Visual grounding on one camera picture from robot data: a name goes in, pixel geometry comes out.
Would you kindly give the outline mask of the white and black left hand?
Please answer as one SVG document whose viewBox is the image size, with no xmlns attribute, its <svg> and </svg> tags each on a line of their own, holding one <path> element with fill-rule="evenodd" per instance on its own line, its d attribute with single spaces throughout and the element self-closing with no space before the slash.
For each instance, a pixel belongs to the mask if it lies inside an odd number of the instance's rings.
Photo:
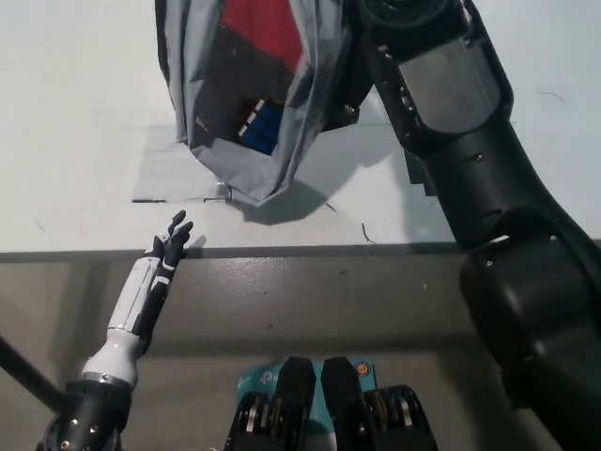
<svg viewBox="0 0 601 451">
<path fill-rule="evenodd" d="M 177 266 L 186 256 L 192 228 L 186 212 L 178 212 L 135 261 L 110 317 L 104 344 L 86 361 L 82 380 L 135 388 L 137 363 L 149 347 Z"/>
</svg>

